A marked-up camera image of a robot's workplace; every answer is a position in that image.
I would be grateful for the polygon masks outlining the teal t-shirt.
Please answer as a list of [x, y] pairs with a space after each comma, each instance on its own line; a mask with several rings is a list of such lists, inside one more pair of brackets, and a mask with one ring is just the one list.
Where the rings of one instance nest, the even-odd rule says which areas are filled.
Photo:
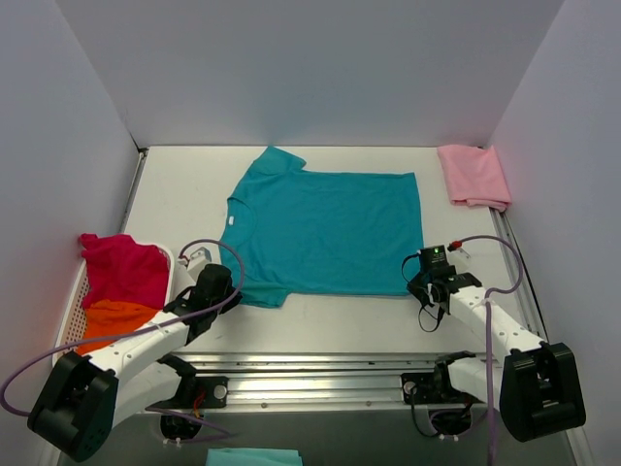
[[405, 296], [403, 259], [424, 245], [413, 173], [313, 172], [266, 148], [227, 199], [222, 264], [243, 303], [278, 308], [295, 294]]

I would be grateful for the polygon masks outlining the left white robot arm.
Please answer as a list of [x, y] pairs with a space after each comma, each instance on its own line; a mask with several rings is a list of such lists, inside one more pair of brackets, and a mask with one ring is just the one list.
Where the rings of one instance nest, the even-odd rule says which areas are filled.
[[28, 428], [77, 462], [90, 458], [114, 427], [162, 401], [188, 405], [194, 372], [174, 355], [241, 300], [232, 273], [209, 263], [196, 283], [141, 328], [86, 355], [63, 354], [27, 419]]

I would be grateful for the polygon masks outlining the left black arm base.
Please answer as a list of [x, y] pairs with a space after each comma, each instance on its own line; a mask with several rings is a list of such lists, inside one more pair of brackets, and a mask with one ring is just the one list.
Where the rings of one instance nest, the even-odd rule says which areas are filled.
[[227, 377], [201, 375], [192, 364], [171, 354], [158, 359], [157, 363], [172, 369], [179, 383], [173, 395], [157, 398], [154, 407], [200, 411], [227, 405]]

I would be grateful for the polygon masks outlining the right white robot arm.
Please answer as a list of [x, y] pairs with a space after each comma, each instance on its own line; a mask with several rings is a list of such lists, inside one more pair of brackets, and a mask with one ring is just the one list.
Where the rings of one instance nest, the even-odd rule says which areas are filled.
[[586, 409], [575, 357], [563, 344], [550, 344], [529, 331], [500, 305], [471, 273], [460, 273], [447, 260], [445, 246], [413, 254], [419, 271], [408, 291], [437, 317], [455, 318], [484, 344], [483, 358], [470, 351], [440, 357], [431, 377], [431, 393], [442, 401], [486, 401], [499, 412], [505, 428], [528, 442], [586, 422]]

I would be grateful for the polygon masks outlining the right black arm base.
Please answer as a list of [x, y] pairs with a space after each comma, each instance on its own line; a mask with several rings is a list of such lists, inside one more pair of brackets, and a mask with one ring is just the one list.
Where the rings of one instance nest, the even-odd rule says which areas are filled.
[[438, 357], [432, 369], [403, 373], [400, 380], [404, 402], [409, 405], [481, 403], [472, 389], [460, 391], [451, 385], [448, 366], [462, 360], [479, 362], [473, 352], [463, 350]]

